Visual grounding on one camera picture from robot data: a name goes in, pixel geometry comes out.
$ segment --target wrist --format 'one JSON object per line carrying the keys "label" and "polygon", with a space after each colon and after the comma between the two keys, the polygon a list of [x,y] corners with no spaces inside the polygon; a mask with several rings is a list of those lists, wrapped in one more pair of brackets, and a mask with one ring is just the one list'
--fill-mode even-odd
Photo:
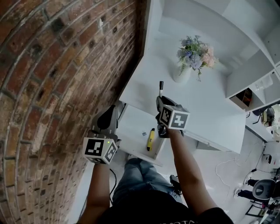
{"label": "wrist", "polygon": [[182,136],[181,132],[179,130],[176,130],[176,129],[168,129],[168,134],[170,136],[176,136],[176,135]]}

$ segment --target pink flower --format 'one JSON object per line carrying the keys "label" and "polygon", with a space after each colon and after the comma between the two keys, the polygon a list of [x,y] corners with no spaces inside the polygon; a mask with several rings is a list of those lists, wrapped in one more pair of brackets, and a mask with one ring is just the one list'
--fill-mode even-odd
{"label": "pink flower", "polygon": [[209,53],[202,55],[202,61],[207,64],[208,67],[213,67],[215,64],[215,59]]}
{"label": "pink flower", "polygon": [[208,52],[207,52],[211,57],[214,57],[214,48],[211,46],[208,46]]}

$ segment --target highlighter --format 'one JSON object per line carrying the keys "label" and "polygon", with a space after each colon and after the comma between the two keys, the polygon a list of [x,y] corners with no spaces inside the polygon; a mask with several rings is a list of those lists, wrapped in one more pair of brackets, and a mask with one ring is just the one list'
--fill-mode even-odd
{"label": "highlighter", "polygon": [[152,150],[153,139],[154,139],[154,128],[150,131],[150,136],[149,136],[149,140],[148,140],[148,144],[147,144],[148,151]]}

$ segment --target flower vase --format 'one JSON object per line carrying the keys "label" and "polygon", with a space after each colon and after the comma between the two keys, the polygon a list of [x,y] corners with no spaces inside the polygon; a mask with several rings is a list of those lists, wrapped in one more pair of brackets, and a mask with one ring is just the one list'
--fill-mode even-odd
{"label": "flower vase", "polygon": [[188,64],[182,65],[182,63],[179,62],[173,73],[173,80],[177,83],[186,83],[191,77],[192,70],[193,69]]}

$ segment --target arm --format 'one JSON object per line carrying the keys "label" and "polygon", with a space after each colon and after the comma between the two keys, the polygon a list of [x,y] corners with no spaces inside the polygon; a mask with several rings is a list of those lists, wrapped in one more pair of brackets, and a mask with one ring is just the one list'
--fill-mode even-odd
{"label": "arm", "polygon": [[200,215],[217,205],[206,190],[200,168],[189,152],[185,140],[177,130],[168,130],[175,166],[183,196],[188,206]]}
{"label": "arm", "polygon": [[97,223],[97,219],[110,207],[109,176],[108,165],[94,165],[87,195],[87,205],[78,223]]}

